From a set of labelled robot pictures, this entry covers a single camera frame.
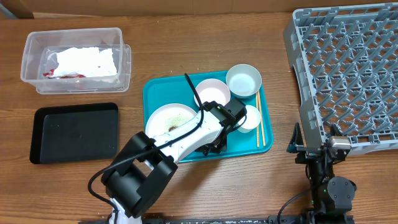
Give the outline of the small white cup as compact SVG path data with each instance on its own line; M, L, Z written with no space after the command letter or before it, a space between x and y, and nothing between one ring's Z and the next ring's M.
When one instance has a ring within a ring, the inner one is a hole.
M246 115L238 122L238 131L248 133L257 128L261 122L261 114L255 106L246 105Z

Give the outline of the brown food scrap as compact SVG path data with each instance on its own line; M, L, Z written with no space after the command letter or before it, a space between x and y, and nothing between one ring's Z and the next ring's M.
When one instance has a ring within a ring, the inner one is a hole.
M171 126L171 127L169 127L169 131L172 131L172 130L174 130L174 129L176 129L176 128L178 128L178 126Z

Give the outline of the large white plate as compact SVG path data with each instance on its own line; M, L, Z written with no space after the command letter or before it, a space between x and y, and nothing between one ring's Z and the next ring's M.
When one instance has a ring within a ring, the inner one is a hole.
M197 115L190 107L171 103L156 109L146 122L145 134L154 137L169 132L171 126L181 126Z

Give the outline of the white napkin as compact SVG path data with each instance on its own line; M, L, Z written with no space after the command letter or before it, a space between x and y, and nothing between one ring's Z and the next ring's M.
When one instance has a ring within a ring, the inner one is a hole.
M85 78L114 76L118 73L113 59L112 49L99 47L72 47L55 53L57 67L55 73L77 72Z

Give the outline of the red snack wrapper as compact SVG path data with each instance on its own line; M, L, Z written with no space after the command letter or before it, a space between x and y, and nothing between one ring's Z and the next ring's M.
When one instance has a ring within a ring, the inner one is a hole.
M42 74L48 79L68 79L68 78L85 78L84 75L77 72L60 72L55 73L55 69L51 69L48 72Z

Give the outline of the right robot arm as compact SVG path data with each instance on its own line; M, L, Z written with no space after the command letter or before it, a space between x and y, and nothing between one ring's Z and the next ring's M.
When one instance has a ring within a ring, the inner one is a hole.
M333 166L343 162L351 151L351 143L335 125L330 128L331 137L318 147L306 147L298 123L294 126L287 152L295 154L295 163L305 165L305 175L310 188L291 198L278 212L277 222L282 223L284 208L295 199L310 193L312 208L303 210L300 215L288 218L288 223L354 223L347 216L352 210L352 201L357 189L356 184L336 176Z

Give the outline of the grey dishwasher rack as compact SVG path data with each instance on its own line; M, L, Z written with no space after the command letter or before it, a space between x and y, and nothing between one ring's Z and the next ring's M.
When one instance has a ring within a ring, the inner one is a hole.
M308 146L336 126L351 155L397 148L396 3L297 9L283 37Z

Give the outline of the wooden chopstick left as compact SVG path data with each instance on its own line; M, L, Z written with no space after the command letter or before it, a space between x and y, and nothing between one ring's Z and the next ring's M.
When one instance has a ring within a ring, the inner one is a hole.
M261 114L259 112L259 99L258 99L258 92L256 92L255 94L255 99L256 99L256 113L257 113L257 127L256 127L256 144L257 144L257 148L260 147L260 139L259 139L259 125L261 122Z

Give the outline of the wooden chopstick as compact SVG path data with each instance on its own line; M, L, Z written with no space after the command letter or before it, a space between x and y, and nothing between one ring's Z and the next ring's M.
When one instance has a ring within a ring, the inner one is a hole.
M266 146L266 139L265 139L265 130L264 130L264 122L263 122L263 115L262 115L262 105L261 105L261 96L260 96L260 91L256 93L257 97L257 104L258 104L258 110L260 112L260 117L261 117L261 122L260 122L260 127L261 127L261 138L262 138L262 145Z
M256 127L256 144L257 144L257 148L260 147L260 139L259 139L259 125L261 122L261 114L259 112L259 99L258 99L258 92L256 92L255 94L255 99L256 99L256 113L257 113L257 127Z

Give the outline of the pink shallow bowl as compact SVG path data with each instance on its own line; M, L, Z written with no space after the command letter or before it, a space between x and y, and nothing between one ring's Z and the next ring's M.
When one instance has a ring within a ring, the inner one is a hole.
M224 106L231 99L231 92L228 86L215 78L203 80L195 87L195 90L202 104L215 101Z

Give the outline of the grey-green bowl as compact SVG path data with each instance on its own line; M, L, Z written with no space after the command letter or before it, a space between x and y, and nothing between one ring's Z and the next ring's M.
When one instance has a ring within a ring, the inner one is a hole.
M234 96L248 98L259 91L262 77L252 65L238 64L227 71L226 84Z

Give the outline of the wooden chopstick right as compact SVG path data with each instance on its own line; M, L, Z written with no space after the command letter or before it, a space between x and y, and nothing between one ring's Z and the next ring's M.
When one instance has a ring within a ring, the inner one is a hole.
M262 105L261 105L261 96L260 96L260 91L256 93L257 97L257 104L258 104L258 110L260 112L260 117L261 117L261 122L260 122L260 127L261 127L261 138L262 138L262 145L266 146L266 139L265 139L265 130L264 130L264 122L263 122L263 115L262 115Z

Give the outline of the black plastic tray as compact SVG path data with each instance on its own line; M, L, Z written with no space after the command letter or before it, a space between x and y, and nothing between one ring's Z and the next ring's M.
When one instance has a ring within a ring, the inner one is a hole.
M54 106L35 112L29 157L33 164L110 159L118 149L116 103Z

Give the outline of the clear plastic bin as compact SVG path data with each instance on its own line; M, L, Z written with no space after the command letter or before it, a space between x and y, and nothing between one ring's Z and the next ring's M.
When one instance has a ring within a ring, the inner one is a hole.
M55 53L72 47L112 49L118 73L93 78L45 78L42 74L58 65ZM27 36L21 62L21 80L42 95L122 93L129 88L131 72L131 48L117 27L32 32Z

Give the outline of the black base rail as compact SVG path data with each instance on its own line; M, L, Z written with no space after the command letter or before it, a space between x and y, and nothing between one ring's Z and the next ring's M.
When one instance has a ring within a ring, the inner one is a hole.
M78 222L79 224L105 224L106 220L95 220L88 222ZM268 216L267 218L243 218L243 219L216 219L216 220L164 220L164 219L143 219L143 224L277 224L277 216ZM282 224L305 223L303 218L294 215L283 215L280 218ZM352 216L347 217L348 224L354 224Z

